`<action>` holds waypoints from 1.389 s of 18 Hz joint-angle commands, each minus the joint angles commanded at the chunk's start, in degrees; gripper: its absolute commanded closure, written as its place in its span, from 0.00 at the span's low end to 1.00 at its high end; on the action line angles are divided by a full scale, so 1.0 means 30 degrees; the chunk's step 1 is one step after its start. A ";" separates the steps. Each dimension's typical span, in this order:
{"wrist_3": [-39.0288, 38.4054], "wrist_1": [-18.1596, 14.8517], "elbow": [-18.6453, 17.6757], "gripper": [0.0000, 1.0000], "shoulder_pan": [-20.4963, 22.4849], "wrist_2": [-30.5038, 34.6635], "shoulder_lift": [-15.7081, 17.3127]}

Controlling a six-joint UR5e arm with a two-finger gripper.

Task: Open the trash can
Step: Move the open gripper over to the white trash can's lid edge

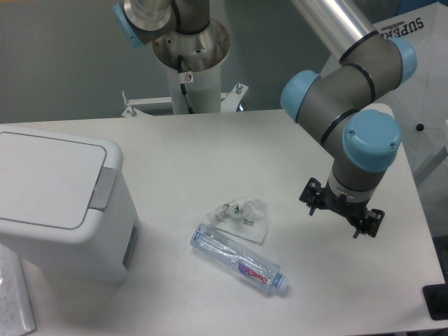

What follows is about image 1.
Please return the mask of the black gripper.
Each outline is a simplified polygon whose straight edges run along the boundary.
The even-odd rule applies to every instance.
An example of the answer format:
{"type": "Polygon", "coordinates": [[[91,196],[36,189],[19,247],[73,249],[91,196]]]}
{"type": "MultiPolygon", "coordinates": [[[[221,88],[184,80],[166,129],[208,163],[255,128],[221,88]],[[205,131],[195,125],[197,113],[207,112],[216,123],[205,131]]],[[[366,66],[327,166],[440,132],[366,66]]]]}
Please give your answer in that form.
{"type": "Polygon", "coordinates": [[[366,208],[371,198],[371,192],[354,192],[352,190],[334,193],[327,183],[324,188],[321,183],[310,178],[299,200],[309,208],[312,216],[317,209],[329,210],[348,221],[355,227],[353,238],[359,235],[368,235],[375,238],[385,213],[380,209],[366,208]]]}

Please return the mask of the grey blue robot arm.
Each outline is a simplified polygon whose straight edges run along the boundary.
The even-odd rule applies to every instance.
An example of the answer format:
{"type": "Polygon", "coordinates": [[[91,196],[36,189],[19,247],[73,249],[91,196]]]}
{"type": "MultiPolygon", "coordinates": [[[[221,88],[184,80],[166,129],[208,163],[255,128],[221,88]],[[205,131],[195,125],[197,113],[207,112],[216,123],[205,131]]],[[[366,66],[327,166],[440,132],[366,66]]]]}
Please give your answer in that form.
{"type": "MultiPolygon", "coordinates": [[[[327,76],[301,71],[281,93],[284,111],[334,160],[327,183],[309,179],[300,200],[374,237],[384,212],[369,209],[368,202],[395,160],[402,135],[392,116],[370,105],[414,74],[417,54],[400,37],[383,38],[352,1],[294,6],[340,65],[327,76]]],[[[211,18],[208,1],[119,1],[113,13],[128,41],[152,45],[166,67],[176,114],[223,111],[221,64],[230,36],[211,18]]]]}

